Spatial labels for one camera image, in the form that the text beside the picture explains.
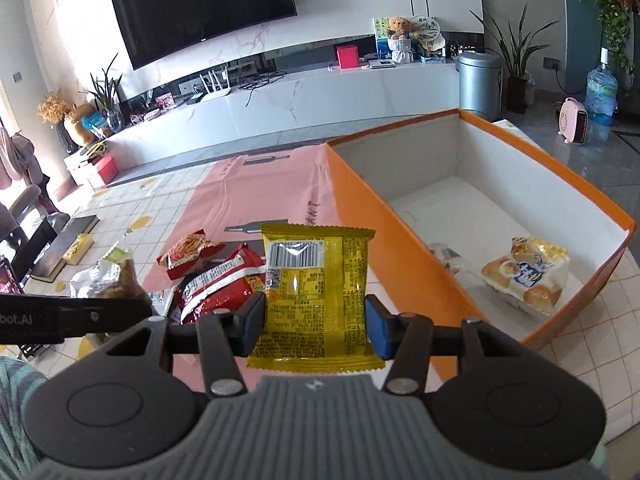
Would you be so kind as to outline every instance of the pink heater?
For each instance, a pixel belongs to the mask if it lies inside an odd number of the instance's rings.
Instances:
[[[587,111],[580,101],[568,97],[560,110],[560,131],[567,144],[582,144],[587,136]]]
[[[338,52],[338,64],[340,68],[357,68],[360,66],[357,46],[339,46],[336,50]]]

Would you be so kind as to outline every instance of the gray gripper base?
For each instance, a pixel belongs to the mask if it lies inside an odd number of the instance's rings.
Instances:
[[[441,436],[419,400],[383,394],[369,376],[355,376],[316,380],[264,378],[252,394],[210,402],[197,426],[183,441],[148,462],[117,470],[81,470],[45,460],[30,478],[604,480],[605,477],[588,462],[539,473],[486,465],[457,450]]]

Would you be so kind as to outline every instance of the trash can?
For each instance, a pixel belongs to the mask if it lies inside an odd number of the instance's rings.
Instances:
[[[496,54],[463,52],[456,63],[460,72],[460,109],[489,122],[502,108],[502,59]]]

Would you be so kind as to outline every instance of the striped fabric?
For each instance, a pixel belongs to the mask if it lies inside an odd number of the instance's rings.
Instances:
[[[0,357],[0,480],[19,480],[38,464],[22,426],[22,408],[46,380],[31,365]]]

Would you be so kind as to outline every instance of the television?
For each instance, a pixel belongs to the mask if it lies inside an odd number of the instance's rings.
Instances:
[[[296,15],[293,0],[111,0],[134,70],[226,32]]]

